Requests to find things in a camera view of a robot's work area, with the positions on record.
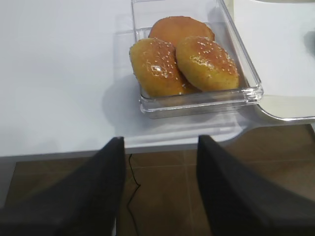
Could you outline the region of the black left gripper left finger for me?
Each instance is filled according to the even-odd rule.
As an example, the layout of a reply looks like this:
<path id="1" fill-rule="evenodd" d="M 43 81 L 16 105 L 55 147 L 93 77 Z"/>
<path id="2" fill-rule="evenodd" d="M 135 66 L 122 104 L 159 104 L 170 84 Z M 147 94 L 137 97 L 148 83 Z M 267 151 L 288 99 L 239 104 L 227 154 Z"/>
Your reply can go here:
<path id="1" fill-rule="evenodd" d="M 50 188 L 0 210 L 2 236 L 110 236 L 126 178 L 125 143 L 111 139 Z"/>

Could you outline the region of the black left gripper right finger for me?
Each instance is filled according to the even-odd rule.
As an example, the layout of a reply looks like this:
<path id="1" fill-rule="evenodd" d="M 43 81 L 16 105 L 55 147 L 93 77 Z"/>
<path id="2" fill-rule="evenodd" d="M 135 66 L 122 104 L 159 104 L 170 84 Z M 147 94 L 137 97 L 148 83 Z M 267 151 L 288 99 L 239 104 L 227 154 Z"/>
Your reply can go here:
<path id="1" fill-rule="evenodd" d="M 253 172 L 208 135 L 198 138 L 197 182 L 214 236 L 313 236 L 315 203 Z"/>

